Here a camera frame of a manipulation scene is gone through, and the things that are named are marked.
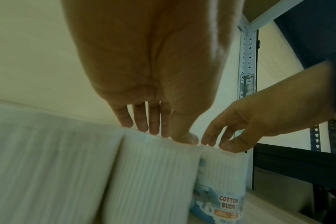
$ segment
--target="cotton buds container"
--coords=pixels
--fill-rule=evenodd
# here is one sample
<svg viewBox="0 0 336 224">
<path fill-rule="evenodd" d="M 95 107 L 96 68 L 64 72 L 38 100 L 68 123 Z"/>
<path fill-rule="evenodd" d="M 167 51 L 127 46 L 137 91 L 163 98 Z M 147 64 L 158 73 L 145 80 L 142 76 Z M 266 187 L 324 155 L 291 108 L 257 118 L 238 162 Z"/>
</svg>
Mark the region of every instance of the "cotton buds container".
<svg viewBox="0 0 336 224">
<path fill-rule="evenodd" d="M 249 159 L 245 153 L 204 147 L 191 213 L 211 224 L 240 223 Z"/>
<path fill-rule="evenodd" d="M 201 147 L 127 131 L 104 208 L 106 224 L 186 224 Z"/>
</svg>

